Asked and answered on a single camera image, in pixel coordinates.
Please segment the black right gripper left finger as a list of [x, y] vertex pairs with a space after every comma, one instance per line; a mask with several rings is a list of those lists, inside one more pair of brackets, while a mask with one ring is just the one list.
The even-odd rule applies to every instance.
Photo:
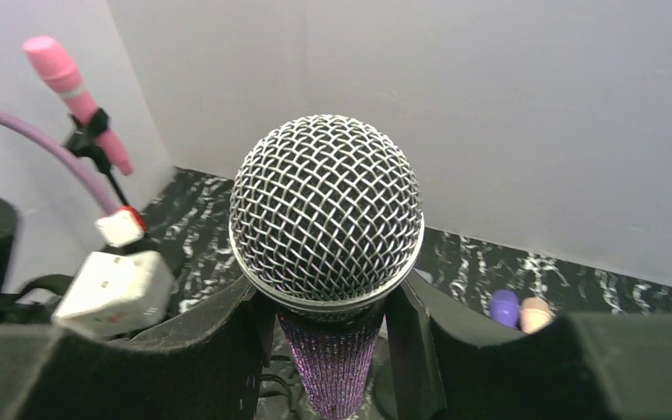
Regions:
[[0, 419], [250, 419], [274, 320], [240, 278], [130, 340], [0, 325]]

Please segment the grey-headed glitter microphone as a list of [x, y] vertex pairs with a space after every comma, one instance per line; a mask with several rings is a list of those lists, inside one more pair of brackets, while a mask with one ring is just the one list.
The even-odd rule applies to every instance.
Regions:
[[352, 117], [284, 123], [234, 177], [235, 259], [276, 304], [309, 403], [324, 419], [360, 407], [385, 299], [413, 269], [424, 227], [409, 160]]

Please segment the purple microphone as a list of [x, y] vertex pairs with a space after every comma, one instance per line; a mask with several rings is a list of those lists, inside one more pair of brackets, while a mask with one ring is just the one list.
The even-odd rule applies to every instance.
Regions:
[[511, 290], [496, 290], [489, 301], [490, 318], [504, 326], [516, 328], [520, 317], [519, 298]]

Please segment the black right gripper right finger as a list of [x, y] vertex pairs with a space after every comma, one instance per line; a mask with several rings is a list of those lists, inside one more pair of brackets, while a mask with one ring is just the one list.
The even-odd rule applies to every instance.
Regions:
[[387, 326], [401, 419], [672, 419], [672, 314], [578, 312], [525, 334], [411, 273]]

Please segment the beige microphone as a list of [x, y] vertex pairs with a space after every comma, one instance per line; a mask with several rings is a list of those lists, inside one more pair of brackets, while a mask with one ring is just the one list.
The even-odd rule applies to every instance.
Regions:
[[539, 331], [552, 320], [550, 307], [539, 297], [527, 297], [521, 302], [519, 327], [523, 333]]

